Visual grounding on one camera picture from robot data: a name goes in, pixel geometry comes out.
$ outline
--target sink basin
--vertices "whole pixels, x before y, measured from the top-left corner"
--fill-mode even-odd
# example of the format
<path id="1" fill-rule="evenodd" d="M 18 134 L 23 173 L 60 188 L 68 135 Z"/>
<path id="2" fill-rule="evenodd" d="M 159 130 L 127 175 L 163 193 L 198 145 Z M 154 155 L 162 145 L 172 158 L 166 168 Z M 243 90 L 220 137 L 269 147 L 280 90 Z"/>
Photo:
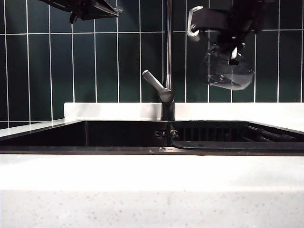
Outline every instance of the sink basin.
<path id="1" fill-rule="evenodd" d="M 82 121 L 5 136 L 0 146 L 304 151 L 304 133 L 245 121 Z"/>

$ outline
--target speckled countertop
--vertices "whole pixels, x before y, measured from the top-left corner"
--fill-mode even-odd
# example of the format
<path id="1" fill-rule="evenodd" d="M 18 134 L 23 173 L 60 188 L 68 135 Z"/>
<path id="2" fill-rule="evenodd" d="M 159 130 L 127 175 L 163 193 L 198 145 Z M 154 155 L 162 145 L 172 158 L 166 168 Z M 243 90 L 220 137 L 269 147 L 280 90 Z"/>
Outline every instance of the speckled countertop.
<path id="1" fill-rule="evenodd" d="M 1 228 L 304 227 L 304 157 L 0 159 Z"/>

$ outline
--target robotic arm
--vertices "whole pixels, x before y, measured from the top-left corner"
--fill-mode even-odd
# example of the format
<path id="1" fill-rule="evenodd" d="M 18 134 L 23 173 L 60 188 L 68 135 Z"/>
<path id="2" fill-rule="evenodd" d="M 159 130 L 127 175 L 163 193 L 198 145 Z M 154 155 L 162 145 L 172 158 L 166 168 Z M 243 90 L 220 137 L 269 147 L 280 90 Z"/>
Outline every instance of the robotic arm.
<path id="1" fill-rule="evenodd" d="M 205 9 L 197 6 L 190 10 L 188 36 L 200 40 L 200 31 L 219 31 L 216 43 L 206 53 L 208 84 L 231 90 L 243 90 L 251 83 L 254 72 L 240 50 L 245 46 L 249 32 L 261 29 L 263 15 L 272 0 L 234 0 L 230 10 Z"/>
<path id="2" fill-rule="evenodd" d="M 70 23 L 80 18 L 92 20 L 118 17 L 121 9 L 113 8 L 106 0 L 40 0 L 65 12 L 71 12 Z"/>

